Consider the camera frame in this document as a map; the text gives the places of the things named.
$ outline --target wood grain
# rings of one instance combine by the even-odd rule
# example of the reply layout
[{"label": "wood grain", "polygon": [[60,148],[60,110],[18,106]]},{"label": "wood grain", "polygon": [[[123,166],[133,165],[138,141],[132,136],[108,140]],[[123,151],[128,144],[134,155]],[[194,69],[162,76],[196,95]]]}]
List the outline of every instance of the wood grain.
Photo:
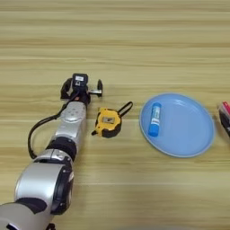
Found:
[{"label": "wood grain", "polygon": [[[230,100],[228,0],[2,0],[0,2],[0,202],[30,162],[27,135],[61,106],[59,90],[74,72],[104,97],[88,110],[75,162],[71,208],[58,229],[229,229],[230,142],[217,104]],[[183,93],[202,102],[217,126],[214,145],[176,159],[142,137],[138,114],[148,98]],[[99,106],[132,100],[122,132],[91,137]],[[35,135],[41,151],[57,122]]]}]

